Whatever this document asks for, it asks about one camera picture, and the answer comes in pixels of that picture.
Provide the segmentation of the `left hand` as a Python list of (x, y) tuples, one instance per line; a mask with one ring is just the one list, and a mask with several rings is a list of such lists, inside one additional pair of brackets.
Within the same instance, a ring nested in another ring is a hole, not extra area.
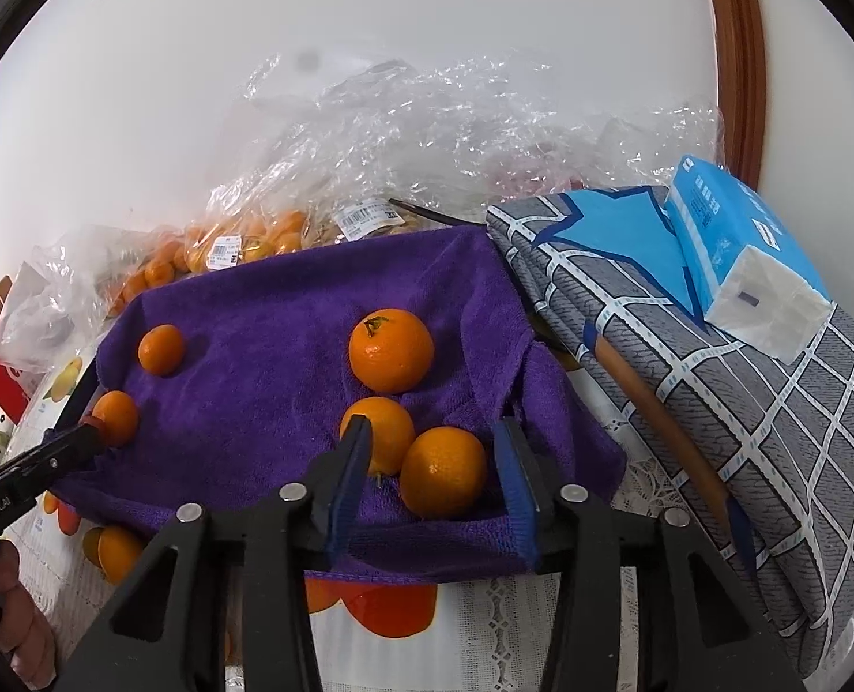
[(18, 579), (18, 569), (16, 547), (0, 540), (0, 652), (29, 690), (44, 690), (56, 676), (55, 636)]

